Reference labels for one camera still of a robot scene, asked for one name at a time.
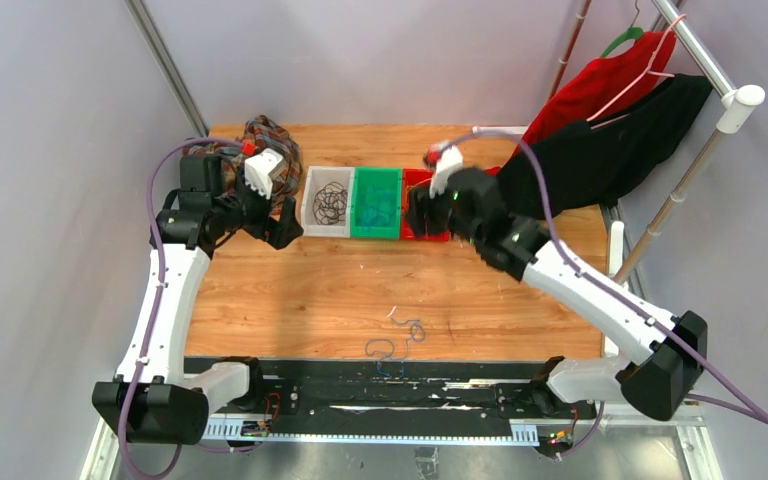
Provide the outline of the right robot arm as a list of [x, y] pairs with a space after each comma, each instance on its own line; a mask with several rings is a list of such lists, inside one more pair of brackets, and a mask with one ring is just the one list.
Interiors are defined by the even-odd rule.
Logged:
[[551, 296], [618, 346], [612, 357], [547, 360], [531, 390], [540, 414], [555, 417], [579, 401], [623, 401], [667, 421], [703, 373], [704, 319], [692, 311], [676, 316], [606, 277], [547, 226], [508, 210], [485, 171], [465, 168], [445, 187], [413, 188], [406, 221], [415, 235], [448, 231], [464, 239], [488, 266]]

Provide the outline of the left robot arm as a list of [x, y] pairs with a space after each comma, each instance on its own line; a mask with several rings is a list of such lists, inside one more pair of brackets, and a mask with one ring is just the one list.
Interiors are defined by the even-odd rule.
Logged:
[[244, 231], [279, 250], [303, 233], [296, 200], [287, 194], [273, 215], [288, 161], [266, 148], [244, 158], [230, 186], [227, 158], [190, 154], [180, 159], [180, 186], [170, 192], [151, 232], [150, 271], [136, 329], [109, 381], [95, 384], [91, 401], [105, 423], [130, 443], [195, 445], [209, 417], [233, 404], [243, 413], [266, 400], [259, 361], [228, 357], [192, 378], [184, 347], [196, 296], [224, 238]]

